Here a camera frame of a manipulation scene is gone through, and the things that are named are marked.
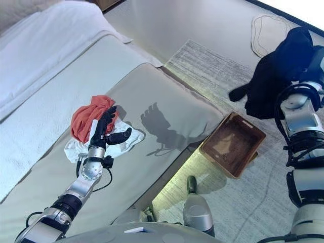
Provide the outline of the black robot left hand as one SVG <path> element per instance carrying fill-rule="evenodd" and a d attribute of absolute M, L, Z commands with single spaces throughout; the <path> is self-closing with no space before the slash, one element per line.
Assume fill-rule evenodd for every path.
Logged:
<path fill-rule="evenodd" d="M 107 109 L 98 120 L 94 135 L 90 139 L 88 149 L 92 147 L 100 147 L 106 149 L 106 145 L 117 145 L 126 142 L 132 133 L 132 128 L 128 128 L 124 132 L 112 133 L 106 135 L 106 130 L 113 118 L 116 117 L 116 106 Z"/>

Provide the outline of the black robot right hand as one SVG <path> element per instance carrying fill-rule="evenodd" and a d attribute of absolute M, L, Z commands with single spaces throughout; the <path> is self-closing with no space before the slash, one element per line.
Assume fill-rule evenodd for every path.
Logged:
<path fill-rule="evenodd" d="M 305 72 L 300 75 L 300 82 L 315 82 L 323 86 L 323 47 L 315 46 L 315 53 Z"/>

